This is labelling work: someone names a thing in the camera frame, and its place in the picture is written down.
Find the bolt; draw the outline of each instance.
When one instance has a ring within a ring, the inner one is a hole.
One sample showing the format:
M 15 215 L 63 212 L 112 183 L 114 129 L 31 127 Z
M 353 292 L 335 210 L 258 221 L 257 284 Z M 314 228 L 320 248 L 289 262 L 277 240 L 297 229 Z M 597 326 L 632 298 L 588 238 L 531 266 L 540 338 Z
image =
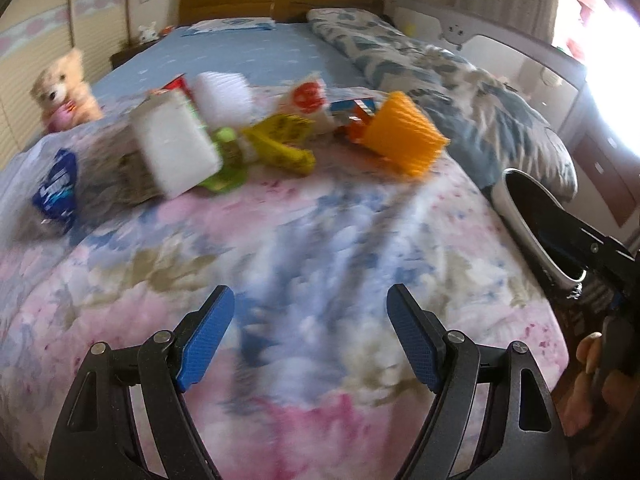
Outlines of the bolt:
M 171 339 L 171 332 L 168 330 L 161 330 L 154 334 L 154 341 L 156 343 L 166 343 L 169 339 Z
M 104 343 L 96 343 L 91 347 L 91 353 L 93 355 L 100 355 L 103 354 L 106 349 L 107 345 L 105 345 Z
M 465 340 L 465 335 L 462 332 L 458 332 L 458 330 L 452 330 L 447 334 L 447 339 L 452 343 L 459 345 Z
M 529 347 L 525 345 L 522 341 L 514 341 L 513 343 L 511 343 L 511 346 L 513 346 L 513 349 L 518 354 L 526 354 L 529 351 Z

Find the blue gripper pad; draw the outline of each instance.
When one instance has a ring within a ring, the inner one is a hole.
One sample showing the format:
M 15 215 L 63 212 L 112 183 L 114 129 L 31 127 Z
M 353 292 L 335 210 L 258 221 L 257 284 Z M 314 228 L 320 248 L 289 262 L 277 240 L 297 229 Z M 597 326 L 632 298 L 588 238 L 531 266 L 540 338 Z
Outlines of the blue gripper pad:
M 394 285 L 386 294 L 386 313 L 417 379 L 439 394 L 447 351 L 446 330 L 435 314 L 424 312 L 404 285 Z
M 234 316 L 234 294 L 219 285 L 197 312 L 187 314 L 175 329 L 175 384 L 182 393 L 200 382 Z

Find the white plastic bag with red print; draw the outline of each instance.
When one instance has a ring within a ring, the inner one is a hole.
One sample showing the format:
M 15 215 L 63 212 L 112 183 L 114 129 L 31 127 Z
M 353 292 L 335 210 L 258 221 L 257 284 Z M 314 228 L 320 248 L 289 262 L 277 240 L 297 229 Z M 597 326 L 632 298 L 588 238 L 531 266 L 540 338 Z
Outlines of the white plastic bag with red print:
M 335 130 L 329 100 L 326 98 L 326 85 L 318 72 L 309 74 L 293 85 L 278 103 L 278 112 L 313 120 L 316 134 Z

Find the blue plastic wrapper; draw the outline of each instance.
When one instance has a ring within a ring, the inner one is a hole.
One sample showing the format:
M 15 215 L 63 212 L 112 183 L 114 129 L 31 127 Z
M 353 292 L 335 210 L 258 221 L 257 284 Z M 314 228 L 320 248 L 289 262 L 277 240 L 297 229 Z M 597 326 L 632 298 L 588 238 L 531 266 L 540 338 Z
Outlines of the blue plastic wrapper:
M 58 150 L 49 174 L 31 199 L 44 218 L 59 224 L 63 233 L 76 221 L 77 179 L 76 155 L 69 150 Z

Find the green object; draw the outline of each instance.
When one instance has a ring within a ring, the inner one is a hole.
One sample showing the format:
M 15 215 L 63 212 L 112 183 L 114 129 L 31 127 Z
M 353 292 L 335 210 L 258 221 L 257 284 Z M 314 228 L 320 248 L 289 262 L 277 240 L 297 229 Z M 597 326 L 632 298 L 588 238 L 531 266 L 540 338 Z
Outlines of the green object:
M 235 131 L 232 128 L 220 128 L 212 134 L 211 140 L 222 156 L 222 169 L 199 185 L 214 193 L 227 193 L 242 186 L 246 182 L 247 170 Z

